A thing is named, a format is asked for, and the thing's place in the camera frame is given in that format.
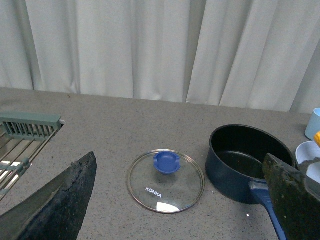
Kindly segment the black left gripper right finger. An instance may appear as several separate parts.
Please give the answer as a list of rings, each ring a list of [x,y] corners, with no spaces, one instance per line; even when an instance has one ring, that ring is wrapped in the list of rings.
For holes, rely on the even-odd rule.
[[[262,164],[273,210],[288,240],[320,238],[320,184],[267,153]]]

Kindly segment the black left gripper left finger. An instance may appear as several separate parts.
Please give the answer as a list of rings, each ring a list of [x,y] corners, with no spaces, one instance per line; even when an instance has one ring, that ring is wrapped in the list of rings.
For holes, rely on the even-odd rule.
[[[75,240],[92,196],[97,159],[89,152],[0,217],[2,240]]]

